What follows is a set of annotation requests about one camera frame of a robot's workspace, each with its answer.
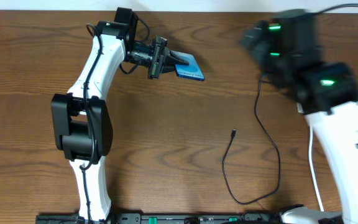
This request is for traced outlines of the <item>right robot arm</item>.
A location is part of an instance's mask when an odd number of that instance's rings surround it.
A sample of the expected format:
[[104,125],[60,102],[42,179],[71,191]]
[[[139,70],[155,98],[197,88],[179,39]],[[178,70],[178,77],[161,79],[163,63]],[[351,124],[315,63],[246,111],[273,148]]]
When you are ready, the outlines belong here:
[[316,13],[291,9],[247,29],[241,45],[313,128],[342,206],[336,223],[358,223],[358,83],[342,62],[325,62]]

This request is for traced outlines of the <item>blue Galaxy smartphone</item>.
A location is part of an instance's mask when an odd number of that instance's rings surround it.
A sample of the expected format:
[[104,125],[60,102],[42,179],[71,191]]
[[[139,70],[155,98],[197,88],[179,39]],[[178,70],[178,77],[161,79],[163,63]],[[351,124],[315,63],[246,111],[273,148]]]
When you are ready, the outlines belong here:
[[178,56],[186,60],[189,65],[175,65],[177,76],[190,80],[204,81],[204,75],[201,71],[196,59],[192,54],[177,52]]

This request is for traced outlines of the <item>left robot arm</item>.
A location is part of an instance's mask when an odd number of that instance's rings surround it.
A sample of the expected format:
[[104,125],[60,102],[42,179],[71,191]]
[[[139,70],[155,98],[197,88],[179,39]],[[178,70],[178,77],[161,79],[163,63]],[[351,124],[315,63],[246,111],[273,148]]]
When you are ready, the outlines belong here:
[[119,7],[113,21],[87,24],[93,38],[88,60],[67,93],[57,93],[52,98],[55,144],[74,171],[80,196],[75,223],[109,220],[112,202],[107,191],[105,159],[112,146],[113,128],[106,97],[122,63],[146,67],[149,79],[195,64],[191,55],[170,50],[161,36],[151,44],[136,40],[140,21],[132,9]]

